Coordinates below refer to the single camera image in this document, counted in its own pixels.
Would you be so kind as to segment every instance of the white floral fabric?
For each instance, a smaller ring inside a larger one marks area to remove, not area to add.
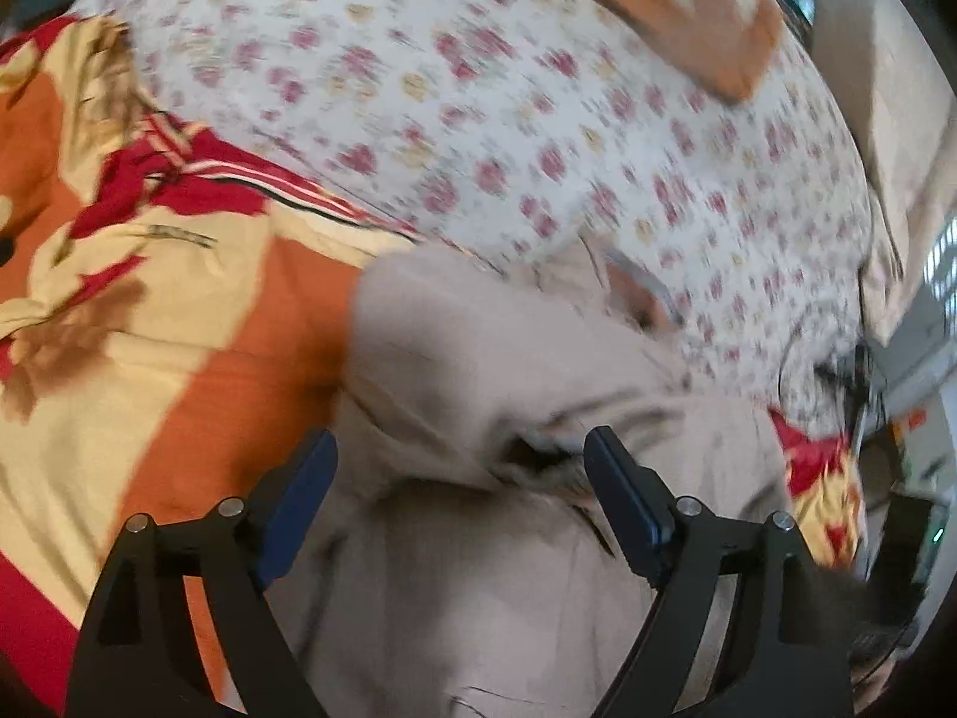
[[[82,0],[161,103],[498,261],[585,220],[672,290],[685,356],[838,426],[812,364],[860,325],[860,157],[797,42],[729,107],[592,0]]]

